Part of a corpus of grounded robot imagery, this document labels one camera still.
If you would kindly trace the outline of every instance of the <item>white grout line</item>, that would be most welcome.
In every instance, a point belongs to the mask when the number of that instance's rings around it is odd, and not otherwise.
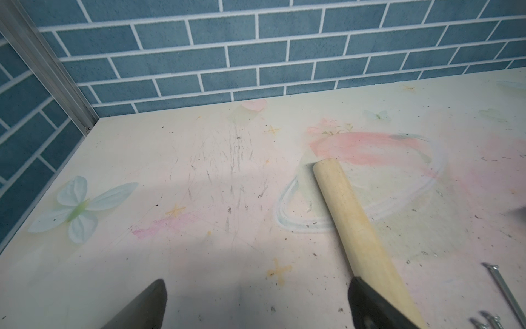
[[[459,49],[460,49],[460,46],[457,47],[457,49],[456,49],[455,52],[453,53],[453,56],[451,56],[451,58],[449,59],[449,61],[448,61],[448,65],[451,64],[451,62],[453,61],[453,58],[455,58],[455,56],[456,56],[457,53],[459,52]]]
[[[44,113],[44,111],[40,110],[38,112],[44,117],[44,119],[46,119],[46,121],[51,125],[51,127],[53,127],[54,130],[58,129],[53,121],[51,121],[51,119]]]
[[[488,37],[486,38],[486,41],[488,41],[488,40],[491,38],[491,36],[493,35],[493,32],[495,32],[495,30],[497,29],[497,27],[499,27],[500,22],[502,22],[502,20],[500,20],[500,21],[497,22],[497,24],[495,25],[495,27],[493,28],[493,30],[491,30],[490,35],[488,35]]]
[[[321,10],[321,19],[320,19],[320,29],[318,30],[318,34],[321,33],[323,30],[323,22],[325,21],[325,8]]]
[[[225,46],[225,59],[227,61],[227,67],[230,67],[230,57],[228,56],[228,46]]]
[[[345,41],[345,47],[343,47],[343,54],[342,56],[345,56],[345,54],[347,53],[347,49],[349,48],[349,40],[351,39],[351,35],[348,34],[347,35],[347,40]]]
[[[157,92],[157,96],[162,97],[161,90],[159,89],[159,85],[157,85],[157,80],[152,79],[151,81],[154,83],[155,91]]]
[[[367,72],[367,68],[369,67],[369,62],[371,61],[371,56],[367,58],[367,63],[365,63],[365,67],[363,68],[362,74],[365,74]]]
[[[13,80],[13,76],[5,69],[5,67],[0,64],[0,71],[4,72],[5,75],[9,78],[9,80]]]
[[[480,15],[482,15],[482,13],[484,12],[484,10],[486,9],[486,7],[488,6],[488,4],[490,3],[491,0],[487,0],[486,3],[484,4],[484,6],[482,7],[482,9],[480,10],[479,14],[477,15],[477,18],[480,18]]]
[[[100,98],[98,98],[98,95],[95,92],[95,90],[93,90],[93,87],[91,85],[87,85],[87,87],[89,91],[91,91],[91,93],[93,94],[93,97],[95,97],[95,100],[97,101],[97,103],[101,104],[102,102],[100,101]]]
[[[9,127],[8,124],[5,123],[2,119],[0,119],[0,126],[4,127],[6,130],[9,130],[11,127]]]
[[[53,168],[53,166],[51,166],[51,165],[49,164],[49,162],[46,161],[41,155],[38,155],[37,158],[38,158],[40,161],[42,161],[42,163],[45,164],[46,167],[48,167],[49,170],[51,170],[53,173],[56,173],[56,172],[57,172],[57,170],[55,170],[55,168]]]
[[[19,130],[23,125],[25,125],[26,122],[28,122],[32,117],[34,117],[38,112],[40,112],[44,107],[46,107],[47,104],[51,103],[52,100],[52,96],[46,98],[42,103],[38,104],[36,108],[32,109],[31,112],[26,114],[25,117],[20,119],[20,121],[15,123],[12,127],[9,127],[7,125],[7,127],[4,126],[8,130],[2,136],[0,136],[0,144],[3,144],[9,137],[16,133],[16,131]]]
[[[289,61],[290,56],[290,40],[287,40],[287,52],[285,54],[285,62]]]
[[[82,0],[77,0],[77,4],[80,7],[80,10],[84,14],[84,17],[88,21],[88,23],[92,23],[91,17],[88,15],[88,11],[86,10],[86,7],[84,7],[84,4],[82,3]]]
[[[399,71],[403,70],[403,66],[406,64],[407,57],[409,57],[409,53],[410,52],[407,52],[406,56],[403,58],[402,64],[400,65],[400,68],[398,69]]]
[[[42,151],[45,150],[46,147],[49,146],[49,144],[51,144],[51,142],[61,133],[61,131],[64,129],[64,127],[66,127],[66,125],[70,121],[71,119],[68,117],[66,121],[64,121],[63,124],[61,124],[58,127],[58,129],[55,130],[54,133],[52,133],[44,143],[42,143],[42,145],[36,150],[36,152],[33,153],[33,155],[16,171],[16,173],[14,173],[13,176],[11,176],[11,178],[7,180],[6,184],[2,186],[2,188],[0,188],[0,197],[2,197],[5,191],[7,191],[13,185],[13,183],[24,173],[24,171],[26,171],[26,169],[29,168],[31,163],[33,163],[33,161],[37,159],[38,156],[40,156],[40,153],[42,153]]]
[[[386,5],[386,9],[383,11],[382,20],[380,21],[380,26],[379,26],[379,27],[382,27],[384,21],[386,20],[387,11],[389,10],[389,5],[390,5],[390,3],[388,3],[388,4]]]
[[[254,26],[256,29],[256,40],[259,39],[259,14],[254,15]]]
[[[117,79],[120,79],[120,74],[119,74],[119,71],[117,71],[117,68],[115,67],[115,64],[113,64],[113,61],[112,61],[112,58],[111,57],[107,57],[108,58],[108,62],[110,64],[110,66],[112,67],[113,69],[113,73],[115,73],[115,75],[117,76]]]
[[[190,31],[190,23],[185,19],[186,33],[188,34],[188,40],[190,41],[190,46],[194,45],[194,38],[192,38],[192,32]]]
[[[197,74],[197,79],[199,80],[199,88],[201,89],[201,92],[204,93],[205,89],[203,88],[203,80],[201,79],[201,74]]]
[[[66,56],[71,57],[69,50],[66,48],[66,45],[64,44],[62,39],[58,36],[58,33],[56,31],[53,31],[52,34],[55,36],[55,39],[57,39],[57,42],[62,47],[62,50],[64,51],[64,53],[66,53]]]
[[[442,31],[442,34],[438,38],[438,41],[435,44],[435,47],[438,46],[440,44],[440,42],[442,41],[442,38],[444,37],[444,34],[446,34],[446,31],[448,30],[448,27],[449,27],[449,25],[446,25],[446,28],[444,29],[444,31]]]
[[[312,65],[312,74],[310,75],[310,79],[314,80],[314,73],[316,72],[316,62]]]
[[[429,12],[431,11],[431,8],[433,7],[433,4],[434,4],[434,0],[431,0],[431,3],[429,4],[429,7],[426,11],[426,14],[424,15],[424,18],[422,19],[422,23],[421,24],[424,24],[427,20],[427,16],[429,16]]]
[[[426,48],[411,49],[410,51],[426,51],[426,50],[445,49],[445,48],[453,48],[453,47],[450,47],[450,46],[426,47]],[[152,79],[152,78],[169,78],[169,77],[176,77],[176,76],[195,75],[195,74],[198,74],[198,73],[200,73],[200,74],[222,73],[222,72],[230,72],[230,71],[237,71],[237,70],[241,70],[241,69],[250,69],[250,68],[286,66],[286,65],[290,65],[290,64],[307,64],[307,63],[312,63],[313,61],[323,62],[323,61],[334,61],[334,60],[338,60],[338,59],[363,58],[363,57],[368,57],[368,56],[381,56],[381,55],[406,54],[406,53],[407,53],[407,50],[388,51],[388,52],[377,52],[377,53],[346,55],[346,56],[338,56],[338,57],[324,57],[324,58],[316,58],[316,59],[302,59],[302,60],[292,61],[292,62],[277,62],[277,63],[244,65],[244,66],[236,66],[236,67],[230,67],[230,68],[229,67],[220,67],[220,68],[203,69],[203,70],[200,70],[200,71],[187,71],[187,72],[178,72],[178,73],[162,73],[162,74],[135,76],[135,77],[121,78],[121,79],[109,79],[109,80],[100,80],[100,81],[91,81],[91,82],[79,82],[79,83],[77,83],[77,86],[103,85],[103,84],[118,83],[118,82],[142,81],[142,80],[149,80],[149,79]]]
[[[502,51],[504,50],[504,48],[506,47],[508,43],[504,43],[504,45],[502,46],[502,48],[500,48],[499,52],[495,55],[495,57],[493,58],[493,60],[497,59],[497,57],[499,57],[500,53],[502,53]]]
[[[514,59],[526,59],[526,56],[514,58]],[[479,62],[473,62],[470,64],[486,64],[486,63],[493,63],[493,60],[488,61],[479,61]],[[328,81],[334,81],[334,80],[343,80],[343,79],[353,79],[353,78],[363,78],[363,77],[371,77],[371,76],[381,76],[381,75],[391,75],[391,74],[397,74],[397,73],[410,73],[410,72],[420,72],[422,70],[427,71],[431,69],[440,69],[440,68],[451,68],[451,67],[459,67],[459,66],[465,66],[468,65],[467,63],[459,63],[455,65],[440,65],[440,66],[430,66],[425,68],[414,68],[414,69],[406,69],[403,71],[389,71],[389,72],[379,72],[379,73],[369,73],[369,74],[359,74],[359,75],[350,75],[350,76],[343,76],[343,77],[334,77],[334,78],[325,78],[325,79],[316,79],[315,82],[328,82]],[[224,90],[215,90],[215,91],[207,91],[207,92],[200,92],[200,93],[191,93],[191,94],[181,94],[181,95],[171,95],[171,96],[163,96],[163,97],[152,97],[152,98],[141,98],[141,99],[130,99],[127,101],[118,101],[118,102],[108,102],[104,104],[93,104],[93,107],[102,107],[102,106],[112,106],[112,105],[122,105],[122,104],[130,104],[130,103],[142,103],[142,102],[150,102],[150,101],[161,101],[165,99],[174,99],[174,98],[185,98],[185,97],[193,97],[193,96],[203,96],[203,95],[212,95],[212,94],[218,94],[218,93],[228,93],[228,92],[240,92],[240,91],[252,91],[252,90],[258,90],[258,89],[265,89],[265,88],[273,88],[273,87],[283,87],[283,86],[291,86],[291,85],[302,85],[302,84],[309,84],[312,83],[312,80],[304,80],[304,81],[294,81],[294,82],[288,82],[288,83],[279,83],[279,84],[270,84],[270,85],[263,85],[263,86],[250,86],[250,87],[241,87],[241,88],[231,88],[231,89],[224,89]]]
[[[140,50],[144,50],[143,44],[142,44],[142,42],[140,41],[140,38],[139,38],[139,34],[137,33],[137,30],[135,29],[135,25],[134,24],[130,24],[130,27],[131,27],[131,32],[133,33],[133,36],[135,37],[135,41],[137,42],[137,45],[139,46],[139,49]]]
[[[170,53],[170,52],[176,52],[176,51],[187,51],[187,50],[195,50],[195,49],[210,49],[210,48],[224,47],[224,46],[253,45],[253,44],[271,43],[271,42],[279,42],[279,41],[289,42],[291,40],[324,38],[324,37],[330,37],[330,36],[348,36],[348,35],[368,34],[368,33],[375,33],[375,32],[378,32],[378,31],[377,30],[373,31],[373,30],[368,29],[368,30],[360,30],[358,31],[358,33],[357,31],[332,32],[332,33],[322,33],[322,34],[275,37],[275,38],[267,38],[267,39],[250,39],[250,40],[243,40],[243,41],[220,42],[220,43],[200,44],[200,45],[191,45],[191,46],[178,46],[178,47],[168,47],[168,48],[154,48],[154,49],[145,49],[145,50],[124,51],[124,52],[117,52],[117,53],[78,55],[78,56],[72,56],[72,57],[61,57],[60,60],[62,62],[71,62],[71,61],[80,61],[80,60],[85,60],[85,59],[107,58],[108,56],[115,58],[115,57],[131,56],[131,55],[147,55],[147,54]],[[492,41],[478,41],[478,42],[471,42],[471,43],[462,43],[461,45],[481,45],[481,44],[505,42],[505,41],[521,41],[525,39],[526,37],[518,37],[518,38],[500,39],[500,40],[492,40]],[[445,46],[438,46],[438,47],[445,48],[445,47],[452,47],[452,46],[454,45],[445,45]],[[423,47],[423,48],[435,49],[435,46]]]

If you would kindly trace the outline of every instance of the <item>pink smudge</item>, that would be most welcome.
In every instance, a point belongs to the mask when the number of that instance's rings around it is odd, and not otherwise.
[[[177,217],[167,217],[162,220],[156,220],[149,228],[134,230],[132,233],[139,239],[154,236],[160,231],[179,230],[183,226],[198,220],[199,218],[193,213],[182,214]]]

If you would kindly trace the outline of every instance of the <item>metal nail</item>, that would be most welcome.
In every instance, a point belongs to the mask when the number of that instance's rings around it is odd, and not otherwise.
[[[519,303],[517,303],[515,297],[513,297],[513,294],[511,293],[511,290],[508,288],[508,285],[504,281],[504,278],[502,277],[502,275],[500,275],[499,266],[491,265],[488,263],[482,263],[482,265],[484,265],[490,271],[491,276],[493,276],[493,279],[504,294],[504,297],[506,297],[506,299],[508,300],[508,303],[510,304],[513,312],[515,313],[515,316],[519,320],[519,323],[521,324],[522,328],[526,329],[526,316],[524,315],[521,307],[519,306]]]

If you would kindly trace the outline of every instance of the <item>pink heart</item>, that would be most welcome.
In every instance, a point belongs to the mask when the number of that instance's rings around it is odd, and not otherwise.
[[[255,101],[244,101],[241,105],[243,105],[244,108],[259,112],[267,106],[267,100],[262,98]]]

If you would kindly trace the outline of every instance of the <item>pink chalk mark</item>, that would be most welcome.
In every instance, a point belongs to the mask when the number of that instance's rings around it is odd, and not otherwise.
[[[198,220],[199,218],[193,213],[182,214],[177,217],[167,217],[162,220],[156,220],[149,228],[134,230],[132,233],[139,239],[154,236],[160,231],[179,230],[185,225]]]
[[[244,101],[241,103],[241,105],[244,108],[251,109],[252,111],[260,112],[265,108],[265,106],[267,106],[267,100],[262,98],[255,101]]]

